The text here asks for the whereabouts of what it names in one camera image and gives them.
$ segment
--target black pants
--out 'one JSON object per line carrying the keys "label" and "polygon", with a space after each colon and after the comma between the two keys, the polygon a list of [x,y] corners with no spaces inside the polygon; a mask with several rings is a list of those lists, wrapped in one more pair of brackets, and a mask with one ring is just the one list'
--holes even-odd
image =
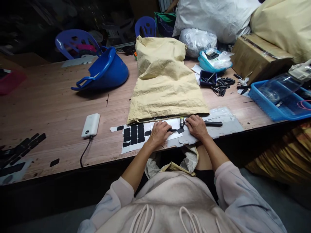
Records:
{"label": "black pants", "polygon": [[[215,187],[215,184],[214,184],[214,177],[215,177],[214,171],[213,170],[199,171],[199,170],[195,169],[194,172],[196,173],[197,178],[202,180],[207,185],[207,187],[209,188],[210,192],[212,193],[215,201],[217,202],[218,201],[218,196],[217,196],[216,187]],[[140,184],[138,186],[138,189],[137,189],[137,191],[135,193],[135,196],[142,189],[142,187],[147,183],[147,181],[148,181],[148,178],[147,178],[146,174],[144,173],[143,177],[142,177],[142,180],[141,180],[141,182],[140,182]]]}

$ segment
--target black handle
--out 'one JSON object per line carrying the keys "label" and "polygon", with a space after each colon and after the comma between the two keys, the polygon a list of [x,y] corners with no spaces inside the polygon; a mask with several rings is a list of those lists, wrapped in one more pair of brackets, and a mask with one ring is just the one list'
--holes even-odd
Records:
{"label": "black handle", "polygon": [[205,126],[221,127],[221,126],[223,126],[223,123],[222,122],[205,121]]}

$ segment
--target cardboard box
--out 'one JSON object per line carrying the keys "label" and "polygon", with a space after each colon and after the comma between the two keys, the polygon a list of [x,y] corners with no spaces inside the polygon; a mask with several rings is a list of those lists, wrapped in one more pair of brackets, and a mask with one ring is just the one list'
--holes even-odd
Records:
{"label": "cardboard box", "polygon": [[255,34],[240,36],[232,53],[232,68],[243,78],[249,77],[248,85],[287,72],[294,64],[292,55]]}

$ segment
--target sleeve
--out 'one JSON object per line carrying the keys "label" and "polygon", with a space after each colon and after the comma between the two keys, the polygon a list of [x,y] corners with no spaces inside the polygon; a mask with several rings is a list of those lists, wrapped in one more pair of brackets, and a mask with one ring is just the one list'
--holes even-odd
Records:
{"label": "sleeve", "polygon": [[282,221],[232,162],[215,172],[219,206],[242,232],[287,232]]}
{"label": "sleeve", "polygon": [[122,177],[113,182],[90,219],[80,223],[78,233],[94,233],[118,210],[134,200],[134,189]]}

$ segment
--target hand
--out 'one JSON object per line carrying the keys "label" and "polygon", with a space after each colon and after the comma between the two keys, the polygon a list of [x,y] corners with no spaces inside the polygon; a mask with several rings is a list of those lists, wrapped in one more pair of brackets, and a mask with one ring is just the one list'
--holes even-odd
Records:
{"label": "hand", "polygon": [[204,138],[210,137],[210,135],[207,132],[205,122],[198,115],[192,115],[185,121],[186,126],[188,127],[190,133],[200,141],[202,141]]}
{"label": "hand", "polygon": [[147,141],[149,145],[154,148],[162,145],[166,141],[166,139],[173,133],[168,132],[170,128],[172,128],[172,126],[170,126],[166,121],[156,122]]}

